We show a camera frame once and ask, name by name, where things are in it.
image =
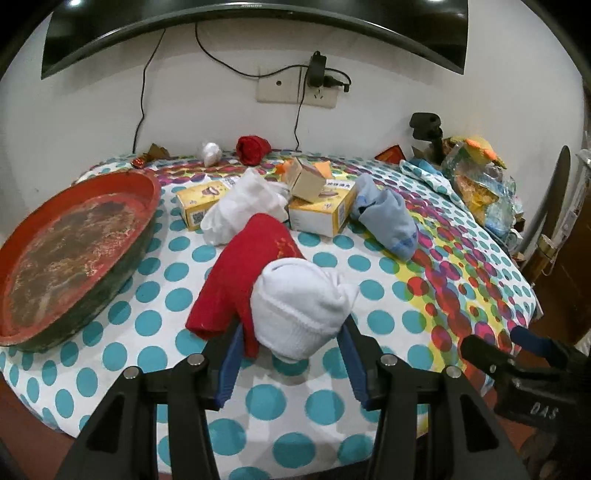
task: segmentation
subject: curved monitor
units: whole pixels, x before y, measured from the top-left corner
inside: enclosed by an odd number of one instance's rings
[[[353,30],[464,72],[467,0],[66,0],[53,13],[43,51],[46,78],[102,48],[199,20],[271,17]]]

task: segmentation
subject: blue cloth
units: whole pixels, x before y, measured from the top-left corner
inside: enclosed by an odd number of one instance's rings
[[[357,198],[351,217],[399,259],[410,260],[417,249],[418,230],[404,199],[390,189],[379,190],[367,173],[360,175],[355,185]]]

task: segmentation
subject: red tray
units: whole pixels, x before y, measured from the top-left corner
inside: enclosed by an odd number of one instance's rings
[[[126,171],[30,214],[0,249],[0,345],[44,350],[96,317],[145,255],[159,199],[153,175]]]

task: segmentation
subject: small box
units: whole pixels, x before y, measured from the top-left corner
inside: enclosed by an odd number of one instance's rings
[[[295,158],[285,173],[285,183],[294,197],[308,202],[318,202],[326,179],[311,163]]]
[[[289,205],[292,230],[335,236],[345,222],[356,197],[354,181],[326,180],[314,203],[299,198]]]
[[[225,177],[220,180],[200,183],[194,187],[179,190],[178,202],[181,215],[189,230],[197,230],[205,213],[213,207],[240,179]]]

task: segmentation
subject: black cable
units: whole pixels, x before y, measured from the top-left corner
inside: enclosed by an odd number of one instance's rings
[[[166,28],[164,30],[162,30],[162,35],[160,35],[160,39],[158,40],[158,43],[156,44],[156,48],[154,49],[154,51],[152,52],[152,55],[150,55],[150,58],[148,59],[148,62],[144,66],[144,72],[142,74],[142,94],[139,98],[139,107],[142,110],[142,118],[139,120],[138,126],[135,127],[134,146],[131,149],[131,153],[133,153],[134,155],[135,155],[135,149],[138,145],[139,129],[141,128],[141,126],[144,123],[144,120],[146,118],[146,113],[144,112],[144,92],[146,89],[146,70],[148,70],[150,63],[152,63],[152,59],[154,58],[154,55],[156,55],[158,47],[162,43],[162,39],[164,38],[165,33],[166,33]]]
[[[306,74],[304,75],[304,82],[301,82],[301,100],[300,100],[300,104],[297,108],[297,117],[295,118],[295,125],[294,125],[294,137],[295,137],[295,141],[296,141],[296,146],[295,146],[295,151],[299,152],[300,151],[300,139],[297,138],[297,125],[300,122],[300,111],[301,111],[301,106],[304,103],[304,97],[306,96],[306,82],[307,82],[307,78],[308,78],[308,72],[306,71]]]
[[[278,73],[284,72],[289,69],[295,69],[295,68],[306,69],[306,68],[308,68],[308,65],[299,65],[299,64],[298,65],[288,65],[287,67],[283,67],[282,69],[276,70],[271,73],[265,73],[262,75],[253,75],[252,73],[245,73],[245,72],[241,72],[240,70],[236,70],[231,65],[228,65],[226,62],[221,61],[220,59],[214,57],[207,50],[205,50],[205,47],[201,43],[201,40],[199,40],[199,33],[197,32],[197,23],[195,23],[195,40],[197,40],[197,43],[198,43],[199,47],[201,48],[201,50],[203,50],[203,53],[205,55],[207,55],[209,58],[211,58],[213,61],[219,63],[220,65],[224,65],[226,68],[229,68],[231,71],[237,73],[238,75],[242,75],[243,77],[247,77],[247,78],[251,78],[251,79],[263,79],[263,78],[267,78],[267,77],[272,77],[273,75],[277,75]]]

